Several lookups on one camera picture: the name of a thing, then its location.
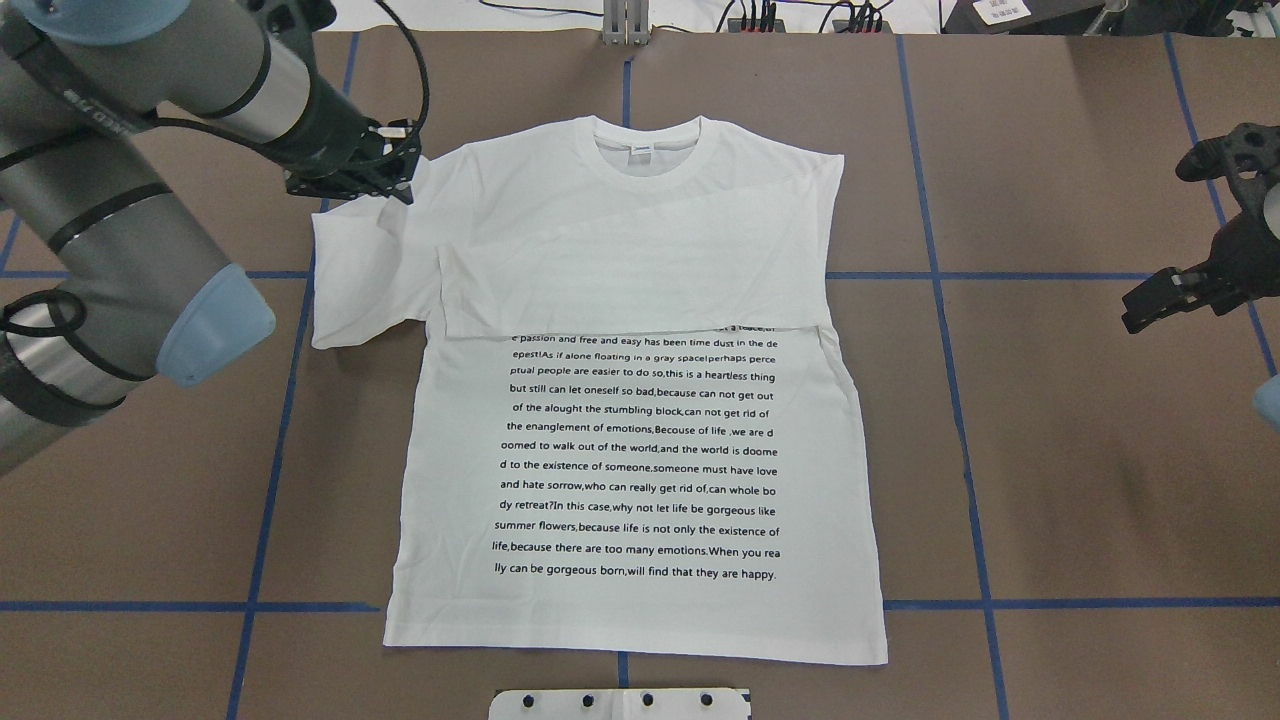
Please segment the white bracket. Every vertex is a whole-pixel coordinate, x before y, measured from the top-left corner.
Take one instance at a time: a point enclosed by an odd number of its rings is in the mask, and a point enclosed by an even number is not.
[[[649,45],[649,0],[604,0],[605,45]]]

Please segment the blue joint cap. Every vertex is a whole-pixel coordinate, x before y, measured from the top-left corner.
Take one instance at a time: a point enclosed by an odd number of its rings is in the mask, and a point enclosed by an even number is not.
[[[1280,432],[1280,375],[1262,384],[1253,395],[1253,407]]]
[[[77,45],[124,45],[150,37],[187,12],[191,0],[9,0],[27,22]]]
[[[156,372],[182,387],[210,375],[270,337],[275,314],[244,274],[230,264],[191,299],[156,356]]]

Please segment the gray robotic arm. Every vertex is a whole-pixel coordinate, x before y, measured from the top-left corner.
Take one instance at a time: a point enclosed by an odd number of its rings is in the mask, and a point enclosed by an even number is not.
[[[0,315],[4,474],[155,374],[200,383],[274,329],[129,135],[196,127],[284,167],[289,192],[411,202],[426,96],[416,123],[383,128],[320,78],[310,32],[332,20],[326,0],[0,10],[0,199],[69,270]],[[157,118],[165,100],[214,127]]]

